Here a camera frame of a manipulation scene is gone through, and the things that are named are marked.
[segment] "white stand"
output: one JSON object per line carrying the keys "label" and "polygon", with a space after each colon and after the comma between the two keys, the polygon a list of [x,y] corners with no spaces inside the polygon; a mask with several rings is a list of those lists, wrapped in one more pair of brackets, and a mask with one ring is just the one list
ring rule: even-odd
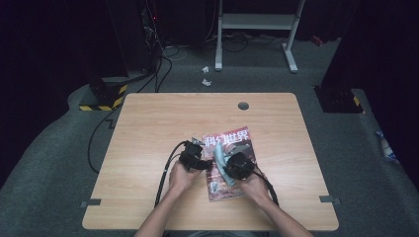
{"label": "white stand", "polygon": [[215,71],[222,70],[222,40],[223,29],[252,29],[252,30],[288,30],[290,36],[287,43],[283,43],[284,53],[292,73],[297,73],[298,69],[291,53],[293,38],[301,18],[302,8],[305,0],[299,0],[295,14],[291,15],[272,15],[272,14],[223,14],[222,0],[219,0],[218,10],[218,29],[215,52]]}

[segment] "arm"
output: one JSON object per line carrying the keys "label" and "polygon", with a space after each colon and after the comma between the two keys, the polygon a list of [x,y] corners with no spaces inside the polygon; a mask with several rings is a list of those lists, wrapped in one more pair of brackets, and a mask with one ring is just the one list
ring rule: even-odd
{"label": "arm", "polygon": [[252,199],[271,219],[281,236],[312,236],[300,223],[274,204],[268,195],[265,182],[252,174],[244,181],[238,181],[241,190]]}
{"label": "arm", "polygon": [[191,186],[194,179],[200,173],[200,170],[188,172],[179,161],[176,161],[170,172],[169,190],[144,220],[134,237],[161,237],[164,228],[166,227],[166,223],[170,218],[170,214],[175,208],[182,193]]}

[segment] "table top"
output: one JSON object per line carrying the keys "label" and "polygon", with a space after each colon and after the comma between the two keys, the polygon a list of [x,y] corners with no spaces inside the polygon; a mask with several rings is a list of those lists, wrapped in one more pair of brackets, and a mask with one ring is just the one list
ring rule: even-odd
{"label": "table top", "polygon": [[[248,110],[240,110],[245,102]],[[295,95],[290,93],[129,94],[83,219],[87,229],[137,229],[154,207],[174,147],[247,126],[260,169],[280,206],[309,230],[339,226]],[[168,188],[168,177],[162,195]],[[185,192],[168,230],[274,230],[246,197],[209,201],[203,171]]]}

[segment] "magazine cover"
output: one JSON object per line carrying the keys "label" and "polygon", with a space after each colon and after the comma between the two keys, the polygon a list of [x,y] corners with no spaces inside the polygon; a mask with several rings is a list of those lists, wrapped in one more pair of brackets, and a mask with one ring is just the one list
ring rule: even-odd
{"label": "magazine cover", "polygon": [[221,133],[209,134],[203,136],[204,159],[212,160],[212,166],[207,169],[207,186],[209,190],[209,201],[222,200],[226,198],[239,198],[244,196],[244,193],[235,184],[231,186],[227,183],[221,175],[222,167],[217,167],[214,160],[214,150],[217,144],[221,145],[222,152],[228,154],[235,147],[248,146],[243,149],[243,152],[256,165],[255,152],[252,146],[249,129],[247,126],[225,131]]}

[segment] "human hand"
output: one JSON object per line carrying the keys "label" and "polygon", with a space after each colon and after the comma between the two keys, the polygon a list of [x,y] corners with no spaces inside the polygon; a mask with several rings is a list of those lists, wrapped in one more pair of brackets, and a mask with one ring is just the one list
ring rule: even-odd
{"label": "human hand", "polygon": [[[255,172],[264,176],[259,169],[255,169]],[[246,180],[236,180],[236,182],[244,194],[256,203],[260,203],[260,201],[266,198],[270,199],[265,181],[257,175],[252,174]]]}
{"label": "human hand", "polygon": [[169,189],[176,190],[180,193],[187,190],[194,182],[195,178],[202,172],[202,170],[187,171],[182,163],[177,160],[172,167],[169,177]]}

